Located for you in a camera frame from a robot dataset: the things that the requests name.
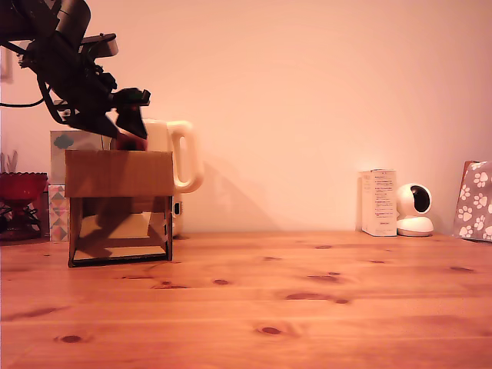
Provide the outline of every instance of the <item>box flap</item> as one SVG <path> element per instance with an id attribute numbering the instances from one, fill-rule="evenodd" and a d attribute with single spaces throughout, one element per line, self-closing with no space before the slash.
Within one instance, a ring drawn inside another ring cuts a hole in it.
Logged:
<path id="1" fill-rule="evenodd" d="M 102 150 L 101 136 L 95 133 L 64 130 L 50 131 L 51 185 L 65 184 L 65 150 Z"/>
<path id="2" fill-rule="evenodd" d="M 65 152 L 67 198 L 172 196 L 170 151 Z"/>

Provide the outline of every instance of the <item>kettle handle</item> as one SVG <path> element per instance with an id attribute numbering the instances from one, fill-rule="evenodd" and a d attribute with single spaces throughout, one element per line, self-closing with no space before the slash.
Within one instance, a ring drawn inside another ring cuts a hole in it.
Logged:
<path id="1" fill-rule="evenodd" d="M 193 192 L 201 186 L 204 179 L 203 162 L 201 161 L 198 152 L 198 143 L 193 125 L 188 121 L 169 121 L 167 126 L 174 147 L 173 161 L 175 166 L 175 190 L 179 193 Z M 181 154 L 181 138 L 184 138 L 186 141 L 188 157 L 190 160 L 190 178 L 187 181 L 182 181 L 179 178 L 179 168 L 181 168 L 183 161 L 183 156 Z"/>

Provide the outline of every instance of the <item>red object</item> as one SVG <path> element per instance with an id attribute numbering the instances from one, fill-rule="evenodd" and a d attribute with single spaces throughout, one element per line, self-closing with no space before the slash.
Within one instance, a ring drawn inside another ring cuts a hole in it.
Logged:
<path id="1" fill-rule="evenodd" d="M 115 140 L 116 150 L 126 151 L 147 151 L 147 140 L 139 138 L 131 133 L 118 133 L 118 137 Z"/>
<path id="2" fill-rule="evenodd" d="M 25 240 L 40 237 L 31 226 L 25 208 L 44 191 L 46 173 L 0 173 L 0 201 L 12 208 L 12 219 L 0 240 Z"/>

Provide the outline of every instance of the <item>red glass bowl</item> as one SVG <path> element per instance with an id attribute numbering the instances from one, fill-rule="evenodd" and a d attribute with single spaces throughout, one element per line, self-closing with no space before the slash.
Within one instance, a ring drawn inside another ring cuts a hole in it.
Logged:
<path id="1" fill-rule="evenodd" d="M 46 173 L 0 173 L 0 200 L 11 207 L 28 206 L 45 190 Z"/>

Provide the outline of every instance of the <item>paw print pattern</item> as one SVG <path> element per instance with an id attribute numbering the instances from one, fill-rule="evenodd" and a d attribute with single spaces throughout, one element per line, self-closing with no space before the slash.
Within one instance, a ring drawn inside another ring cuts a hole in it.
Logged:
<path id="1" fill-rule="evenodd" d="M 461 227 L 461 229 L 460 229 L 460 236 L 461 237 L 470 238 L 473 233 L 474 233 L 474 230 L 471 229 L 471 225 L 467 225 L 466 227 Z"/>
<path id="2" fill-rule="evenodd" d="M 489 179 L 489 176 L 487 175 L 487 173 L 482 171 L 481 174 L 480 173 L 475 174 L 474 183 L 477 184 L 478 188 L 482 188 L 482 187 L 485 187 L 485 182 L 488 181 L 488 179 Z"/>
<path id="3" fill-rule="evenodd" d="M 492 225 L 490 227 L 485 228 L 485 233 L 482 236 L 484 240 L 492 241 Z"/>
<path id="4" fill-rule="evenodd" d="M 458 217 L 459 219 L 463 219 L 463 221 L 469 221 L 471 219 L 472 208 L 464 205 L 461 209 L 458 209 Z"/>
<path id="5" fill-rule="evenodd" d="M 481 217 L 477 218 L 477 221 L 474 224 L 474 227 L 477 229 L 477 231 L 481 231 L 484 228 L 484 221 L 485 221 L 485 215 L 482 215 Z"/>
<path id="6" fill-rule="evenodd" d="M 479 167 L 481 167 L 482 165 L 484 165 L 485 163 L 487 163 L 486 161 L 482 161 L 480 163 L 473 163 L 471 165 L 471 170 L 472 171 L 476 171 Z"/>
<path id="7" fill-rule="evenodd" d="M 467 187 L 465 184 L 461 188 L 460 197 L 461 197 L 461 200 L 466 200 L 467 198 L 470 197 L 470 188 Z"/>
<path id="8" fill-rule="evenodd" d="M 484 196 L 484 194 L 480 193 L 478 196 L 475 196 L 474 199 L 474 205 L 477 209 L 485 208 L 487 206 L 487 196 Z"/>

